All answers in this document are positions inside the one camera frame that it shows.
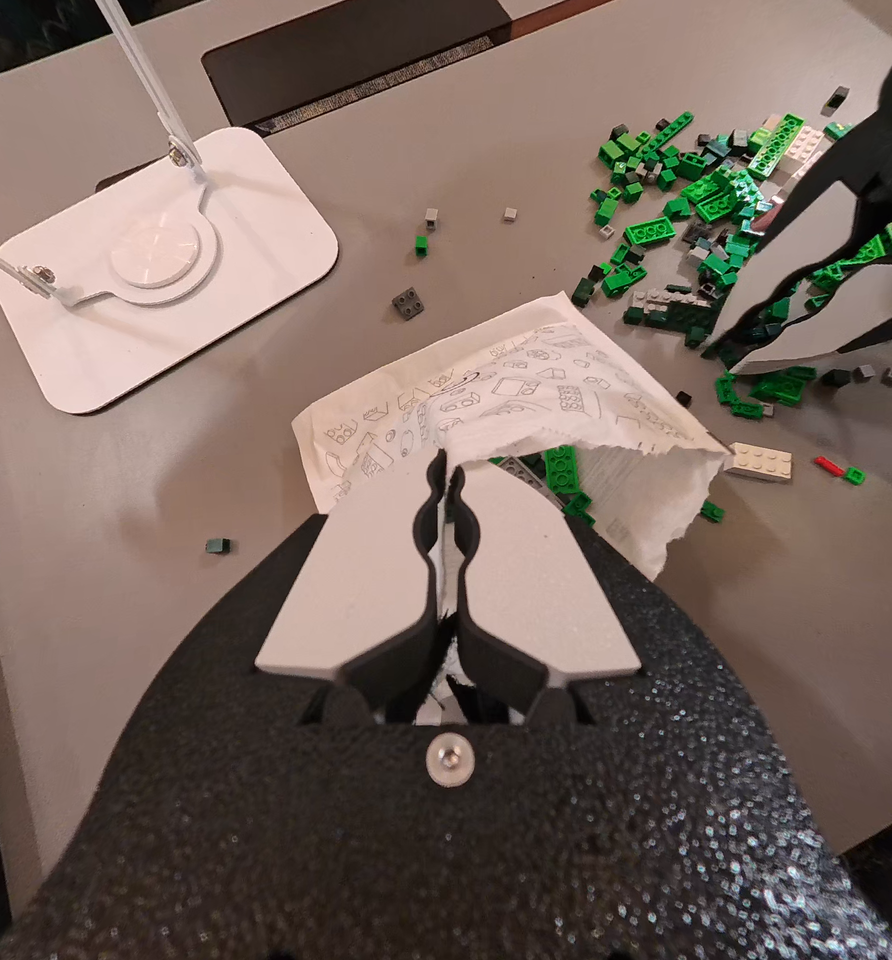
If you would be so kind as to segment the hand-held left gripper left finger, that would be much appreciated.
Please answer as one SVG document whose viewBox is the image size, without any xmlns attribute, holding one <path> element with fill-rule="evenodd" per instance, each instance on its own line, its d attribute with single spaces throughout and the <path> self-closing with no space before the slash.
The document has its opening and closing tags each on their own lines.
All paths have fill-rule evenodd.
<svg viewBox="0 0 892 960">
<path fill-rule="evenodd" d="M 420 450 L 331 510 L 255 666 L 356 690 L 373 709 L 418 684 L 438 634 L 444 450 Z"/>
</svg>

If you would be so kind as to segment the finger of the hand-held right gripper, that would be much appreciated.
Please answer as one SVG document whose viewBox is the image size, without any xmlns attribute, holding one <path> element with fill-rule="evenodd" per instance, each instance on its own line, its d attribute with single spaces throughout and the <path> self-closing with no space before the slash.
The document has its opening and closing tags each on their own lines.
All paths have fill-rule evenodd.
<svg viewBox="0 0 892 960">
<path fill-rule="evenodd" d="M 771 342 L 752 340 L 764 308 L 816 270 L 854 258 L 888 224 L 892 114 L 875 112 L 818 158 L 780 205 L 719 311 L 707 355 L 760 352 Z M 892 254 L 885 265 L 892 268 Z"/>
<path fill-rule="evenodd" d="M 788 324 L 770 342 L 749 351 L 728 345 L 727 368 L 764 374 L 891 341 L 892 257 L 887 257 L 856 270 L 821 309 Z"/>
</svg>

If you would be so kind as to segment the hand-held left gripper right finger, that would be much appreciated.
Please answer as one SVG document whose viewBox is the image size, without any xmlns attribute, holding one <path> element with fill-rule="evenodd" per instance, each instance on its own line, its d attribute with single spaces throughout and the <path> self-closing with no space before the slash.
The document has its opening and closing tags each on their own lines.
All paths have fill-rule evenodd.
<svg viewBox="0 0 892 960">
<path fill-rule="evenodd" d="M 566 517 L 495 464 L 453 474 L 457 654 L 483 693 L 527 714 L 548 688 L 641 668 Z"/>
</svg>

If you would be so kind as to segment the pile of green toy bricks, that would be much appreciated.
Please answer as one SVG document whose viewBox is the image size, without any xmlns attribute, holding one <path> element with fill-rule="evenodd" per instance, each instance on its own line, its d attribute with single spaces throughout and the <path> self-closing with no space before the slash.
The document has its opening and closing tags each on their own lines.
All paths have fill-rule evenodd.
<svg viewBox="0 0 892 960">
<path fill-rule="evenodd" d="M 776 212 L 799 185 L 817 160 L 826 153 L 811 155 L 811 165 L 800 166 L 786 185 L 786 193 L 772 206 L 756 206 L 763 197 L 756 185 L 772 173 L 786 152 L 799 143 L 804 126 L 800 117 L 786 114 L 769 131 L 760 150 L 745 167 L 726 162 L 726 143 L 710 140 L 704 155 L 674 152 L 679 160 L 675 167 L 663 167 L 659 186 L 671 187 L 676 178 L 690 178 L 680 195 L 671 199 L 663 215 L 628 226 L 615 255 L 605 264 L 596 265 L 588 277 L 576 286 L 571 301 L 584 308 L 597 289 L 608 299 L 625 294 L 646 277 L 642 266 L 643 250 L 677 238 L 676 222 L 693 216 L 695 222 L 682 234 L 690 253 L 697 259 L 697 305 L 647 307 L 634 304 L 624 314 L 626 323 L 655 326 L 687 334 L 687 346 L 703 344 L 705 357 L 716 358 L 725 372 L 716 379 L 716 395 L 720 404 L 730 407 L 735 416 L 759 420 L 763 417 L 762 400 L 787 405 L 800 400 L 805 375 L 813 375 L 812 367 L 788 366 L 765 373 L 736 373 L 728 369 L 728 357 L 707 355 L 717 318 L 733 286 L 756 253 Z M 842 258 L 818 269 L 798 282 L 790 295 L 776 298 L 764 307 L 757 326 L 751 331 L 754 344 L 772 341 L 791 323 L 822 309 L 839 287 L 859 269 L 873 261 L 892 255 L 892 223 L 862 246 L 852 258 Z"/>
</svg>

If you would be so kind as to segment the white printed paper bag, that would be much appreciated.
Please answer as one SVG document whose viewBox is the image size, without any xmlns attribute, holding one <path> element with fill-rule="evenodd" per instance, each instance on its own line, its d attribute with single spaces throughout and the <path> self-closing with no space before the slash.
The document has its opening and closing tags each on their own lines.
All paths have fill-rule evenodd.
<svg viewBox="0 0 892 960">
<path fill-rule="evenodd" d="M 430 553 L 442 606 L 443 522 L 454 474 L 559 446 L 590 450 L 595 534 L 648 579 L 699 512 L 729 450 L 572 306 L 538 298 L 322 398 L 292 423 L 317 507 L 420 450 L 444 450 Z"/>
</svg>

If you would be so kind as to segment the green long stud plate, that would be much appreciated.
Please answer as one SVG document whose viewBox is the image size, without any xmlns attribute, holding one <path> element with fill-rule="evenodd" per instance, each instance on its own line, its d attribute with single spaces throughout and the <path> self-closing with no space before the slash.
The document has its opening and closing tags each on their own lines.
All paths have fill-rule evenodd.
<svg viewBox="0 0 892 960">
<path fill-rule="evenodd" d="M 576 449 L 572 445 L 560 445 L 543 453 L 546 483 L 557 496 L 574 496 L 582 491 Z"/>
</svg>

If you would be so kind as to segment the white two-by-four brick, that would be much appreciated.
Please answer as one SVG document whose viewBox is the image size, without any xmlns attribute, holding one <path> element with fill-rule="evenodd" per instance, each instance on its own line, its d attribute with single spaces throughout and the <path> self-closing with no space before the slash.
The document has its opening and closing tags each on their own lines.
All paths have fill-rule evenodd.
<svg viewBox="0 0 892 960">
<path fill-rule="evenodd" d="M 732 459 L 725 468 L 727 474 L 783 484 L 792 481 L 793 457 L 790 452 L 741 441 L 732 442 L 729 449 Z"/>
</svg>

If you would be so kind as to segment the white metal stand rod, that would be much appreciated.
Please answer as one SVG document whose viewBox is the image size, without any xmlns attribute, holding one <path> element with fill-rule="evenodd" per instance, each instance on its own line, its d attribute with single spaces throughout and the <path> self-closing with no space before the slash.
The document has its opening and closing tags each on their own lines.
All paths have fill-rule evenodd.
<svg viewBox="0 0 892 960">
<path fill-rule="evenodd" d="M 13 266 L 0 258 L 0 271 L 19 282 L 25 289 L 44 298 L 57 298 L 56 275 L 52 269 L 44 266 Z"/>
<path fill-rule="evenodd" d="M 96 1 L 96 6 L 153 103 L 167 135 L 168 158 L 177 167 L 201 172 L 201 158 L 195 140 L 189 135 L 121 4 L 118 1 Z"/>
</svg>

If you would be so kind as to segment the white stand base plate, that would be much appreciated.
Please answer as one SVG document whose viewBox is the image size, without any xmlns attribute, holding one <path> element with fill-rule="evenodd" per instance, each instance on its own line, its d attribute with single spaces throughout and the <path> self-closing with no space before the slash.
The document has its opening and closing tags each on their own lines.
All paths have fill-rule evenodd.
<svg viewBox="0 0 892 960">
<path fill-rule="evenodd" d="M 201 172 L 157 160 L 0 246 L 54 274 L 44 297 L 0 269 L 0 307 L 55 409 L 104 408 L 334 267 L 336 235 L 258 134 L 195 147 Z"/>
</svg>

